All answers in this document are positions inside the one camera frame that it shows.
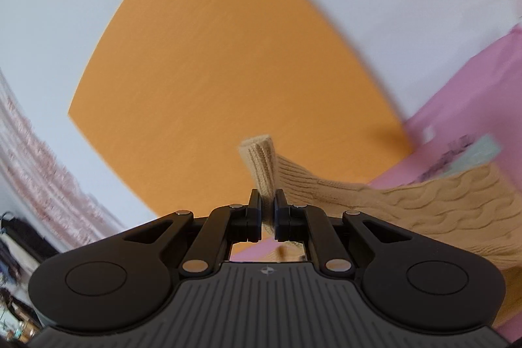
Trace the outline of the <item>mustard cable-knit cardigan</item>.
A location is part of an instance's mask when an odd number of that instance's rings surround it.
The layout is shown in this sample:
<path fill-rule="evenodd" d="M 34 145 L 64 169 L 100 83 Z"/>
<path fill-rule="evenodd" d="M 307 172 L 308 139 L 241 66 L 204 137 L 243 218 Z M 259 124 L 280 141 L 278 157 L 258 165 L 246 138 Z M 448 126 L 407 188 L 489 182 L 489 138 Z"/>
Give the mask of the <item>mustard cable-knit cardigan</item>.
<path fill-rule="evenodd" d="M 521 193 L 493 163 L 419 184 L 377 189 L 327 180 L 277 154 L 268 135 L 243 141 L 239 154 L 265 206 L 273 231 L 277 190 L 297 205 L 335 217 L 359 210 L 380 220 L 476 253 L 502 271 L 506 296 L 496 316 L 502 326 L 521 312 Z"/>

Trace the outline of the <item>orange headboard panel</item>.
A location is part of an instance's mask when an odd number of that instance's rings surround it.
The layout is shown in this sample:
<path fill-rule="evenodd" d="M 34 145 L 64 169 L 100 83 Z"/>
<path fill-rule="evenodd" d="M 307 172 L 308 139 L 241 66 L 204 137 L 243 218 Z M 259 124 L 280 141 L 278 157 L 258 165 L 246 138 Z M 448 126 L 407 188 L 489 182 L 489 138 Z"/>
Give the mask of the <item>orange headboard panel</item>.
<path fill-rule="evenodd" d="M 411 150 L 384 93 L 309 0 L 124 0 L 69 116 L 159 215 L 246 201 L 238 147 L 256 135 L 348 182 Z"/>

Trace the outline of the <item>beige floral curtain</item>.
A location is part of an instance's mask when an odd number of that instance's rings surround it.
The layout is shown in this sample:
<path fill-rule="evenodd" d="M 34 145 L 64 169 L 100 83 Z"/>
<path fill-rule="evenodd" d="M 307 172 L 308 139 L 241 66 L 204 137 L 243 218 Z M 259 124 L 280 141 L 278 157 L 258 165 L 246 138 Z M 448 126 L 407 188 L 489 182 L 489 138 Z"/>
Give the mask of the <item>beige floral curtain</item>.
<path fill-rule="evenodd" d="M 62 246 L 72 249 L 124 230 L 35 133 L 1 78 L 1 176 L 27 213 Z"/>

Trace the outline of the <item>pink printed bed sheet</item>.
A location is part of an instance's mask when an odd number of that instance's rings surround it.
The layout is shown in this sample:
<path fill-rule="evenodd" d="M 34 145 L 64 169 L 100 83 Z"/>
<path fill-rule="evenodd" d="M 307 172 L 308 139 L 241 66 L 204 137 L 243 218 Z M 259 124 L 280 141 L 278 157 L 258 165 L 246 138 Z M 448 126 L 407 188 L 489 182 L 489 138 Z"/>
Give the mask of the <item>pink printed bed sheet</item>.
<path fill-rule="evenodd" d="M 405 124 L 414 153 L 370 187 L 390 189 L 495 164 L 521 193 L 521 30 L 472 57 Z M 496 328 L 521 335 L 521 312 Z"/>

